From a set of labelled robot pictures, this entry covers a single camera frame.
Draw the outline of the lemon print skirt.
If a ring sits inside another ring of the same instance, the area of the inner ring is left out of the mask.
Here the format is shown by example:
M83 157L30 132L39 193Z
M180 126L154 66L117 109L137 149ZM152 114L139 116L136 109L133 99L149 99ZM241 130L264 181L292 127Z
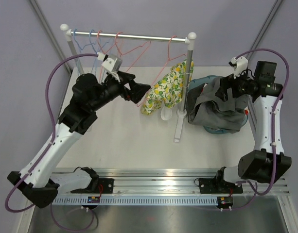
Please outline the lemon print skirt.
M161 107L173 108L183 98L186 60L171 67L146 93L140 112L143 115L151 115Z

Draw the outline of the pink wire hanger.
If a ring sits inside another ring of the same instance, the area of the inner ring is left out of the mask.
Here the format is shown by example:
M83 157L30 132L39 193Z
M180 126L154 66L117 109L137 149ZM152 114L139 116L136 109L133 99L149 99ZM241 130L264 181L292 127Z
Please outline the pink wire hanger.
M100 39L100 33L102 33L103 31L102 30L99 30L97 32L97 44L99 45L99 48L100 48L100 51L103 53L103 54L107 54L109 53L112 48L114 47L114 42L112 43L112 45L109 47L108 50L105 50L104 49L104 46L107 45L109 42L106 42L103 46L101 45L101 39ZM104 76L104 69L103 67L101 66L100 68L100 75L99 75L99 81L102 81L103 80L103 76Z
M115 37L114 37L114 46L116 47L117 49L117 53L119 55L120 58L122 58L123 56L125 55L128 55L130 53L132 53L133 51L137 50L137 49L140 49L140 48L144 48L143 51L138 55L138 57L135 59L135 61L133 61L131 63L131 65L129 66L129 68L126 70L126 71L129 71L136 63L137 61L144 55L144 53L150 48L151 46L151 41L145 41L144 43L140 44L140 45L137 45L135 47L133 47L132 49L130 50L127 50L127 51L122 51L121 50L121 45L118 45L118 42L117 42L117 39L118 39L118 36L121 35L122 32L118 32L116 33Z
M167 44L167 61L166 61L166 63L164 64L164 66L161 68L161 70L159 71L159 73L157 74L157 76L155 77L155 79L152 81L152 83L151 83L151 87L150 87L150 88L154 87L154 85L158 82L158 78L160 77L161 73L164 71L164 69L168 66L168 64L169 64L171 61L176 60L176 59L178 59L178 58L180 58L180 57L186 55L185 53L182 53L182 54L180 54L180 55L178 55L178 56L176 56L176 57L171 57L171 56L170 56L170 44L171 44L171 42L175 42L175 39L176 39L176 38L177 38L177 36L176 36L176 35L173 35L173 36L170 38L170 40L168 41L168 44ZM189 39L188 39L187 36L186 36L185 39L184 39L184 44L186 44L186 45L189 44ZM139 103L136 104L137 107L140 107L140 106L144 103L144 101L145 101L145 95L144 95L144 97L141 99L141 101L140 101Z

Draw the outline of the blue wire hanger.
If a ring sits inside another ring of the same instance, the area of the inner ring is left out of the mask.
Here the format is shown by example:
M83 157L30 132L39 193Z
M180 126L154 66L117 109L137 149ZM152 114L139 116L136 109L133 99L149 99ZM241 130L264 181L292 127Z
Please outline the blue wire hanger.
M78 41L75 33L73 33L71 38L74 44L74 55L84 54L88 50L88 47L90 46L90 44L87 44L87 43L83 44L83 42L85 42L84 39L80 39L80 41ZM80 58L76 58L74 60L78 70L78 75L84 74L84 70L83 70Z
M89 42L90 42L90 45L91 45L91 47L92 47L94 53L97 54L97 52L100 52L100 48L99 48L98 50L96 50L96 48L95 48L95 45L97 44L97 40L96 40L95 42L92 42L92 40L91 40L91 34L94 33L94 32L95 32L94 29L90 30L90 32L89 32ZM96 76L96 77L97 77L97 69L98 69L97 64L98 64L98 61L97 61L97 58L95 58L94 63L93 63L93 67L92 67L92 70L91 70L91 71L95 70L95 76Z

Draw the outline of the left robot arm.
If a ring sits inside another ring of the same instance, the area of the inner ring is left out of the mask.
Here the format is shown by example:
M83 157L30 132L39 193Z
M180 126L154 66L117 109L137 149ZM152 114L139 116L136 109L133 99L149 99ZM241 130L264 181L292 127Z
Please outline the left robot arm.
M82 167L56 179L51 175L67 151L96 121L96 111L118 96L137 104L150 90L150 85L134 79L135 75L121 71L108 73L103 83L98 83L93 74L80 75L48 142L25 168L8 175L14 188L38 208L50 205L59 193L100 193L102 184L92 168Z

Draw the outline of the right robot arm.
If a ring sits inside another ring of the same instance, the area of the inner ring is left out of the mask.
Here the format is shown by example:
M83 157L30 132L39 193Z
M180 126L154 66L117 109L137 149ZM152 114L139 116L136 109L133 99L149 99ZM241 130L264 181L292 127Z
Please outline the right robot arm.
M252 78L247 61L233 59L234 73L222 77L215 95L222 101L244 95L252 97L256 134L252 152L244 155L237 166L222 167L214 178L214 188L226 192L244 181L267 183L267 194L273 184L290 168L291 157L284 154L280 139L280 109L283 86L275 83L276 63L258 61Z

